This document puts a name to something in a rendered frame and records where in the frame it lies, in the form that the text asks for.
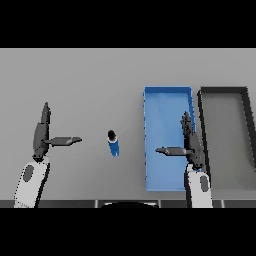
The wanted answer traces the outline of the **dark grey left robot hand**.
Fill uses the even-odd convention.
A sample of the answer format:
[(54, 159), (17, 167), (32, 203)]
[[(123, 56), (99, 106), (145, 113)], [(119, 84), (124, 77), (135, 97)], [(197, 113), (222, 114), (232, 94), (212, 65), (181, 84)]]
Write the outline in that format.
[(49, 147), (71, 146), (81, 142), (81, 137), (50, 137), (51, 110), (48, 103), (44, 104), (41, 119), (37, 123), (33, 138), (33, 155), (36, 162), (42, 162)]

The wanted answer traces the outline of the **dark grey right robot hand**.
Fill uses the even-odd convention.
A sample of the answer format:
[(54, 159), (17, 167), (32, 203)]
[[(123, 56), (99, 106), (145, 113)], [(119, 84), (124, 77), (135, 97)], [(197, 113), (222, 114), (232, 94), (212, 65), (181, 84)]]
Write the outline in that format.
[(199, 138), (194, 131), (192, 119), (188, 112), (184, 112), (180, 121), (182, 126), (182, 134), (184, 137), (183, 147), (161, 147), (155, 151), (165, 156), (185, 156), (187, 162), (192, 165), (194, 170), (199, 170), (204, 166), (202, 159), (202, 147)]

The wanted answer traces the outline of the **blue bin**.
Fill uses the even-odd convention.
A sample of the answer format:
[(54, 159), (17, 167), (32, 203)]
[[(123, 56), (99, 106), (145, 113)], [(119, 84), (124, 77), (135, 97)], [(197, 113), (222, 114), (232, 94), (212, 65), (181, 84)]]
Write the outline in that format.
[(190, 86), (145, 86), (144, 154), (147, 192), (184, 191), (185, 156), (165, 156), (161, 147), (184, 147), (181, 126), (188, 112), (196, 128), (192, 88)]

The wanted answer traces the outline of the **dark grey bin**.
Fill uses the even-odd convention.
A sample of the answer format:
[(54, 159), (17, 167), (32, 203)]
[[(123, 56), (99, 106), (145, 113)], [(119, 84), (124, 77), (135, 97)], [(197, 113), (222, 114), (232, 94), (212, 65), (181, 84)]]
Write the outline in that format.
[(256, 190), (256, 124), (246, 86), (197, 93), (206, 171), (217, 190)]

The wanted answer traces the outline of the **blue pipe with dark end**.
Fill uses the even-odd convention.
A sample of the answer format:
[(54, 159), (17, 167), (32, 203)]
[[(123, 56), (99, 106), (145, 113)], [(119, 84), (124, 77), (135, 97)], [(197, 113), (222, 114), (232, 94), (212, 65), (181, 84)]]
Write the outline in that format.
[(116, 133), (113, 130), (108, 131), (108, 145), (110, 147), (110, 152), (113, 157), (119, 156), (119, 145)]

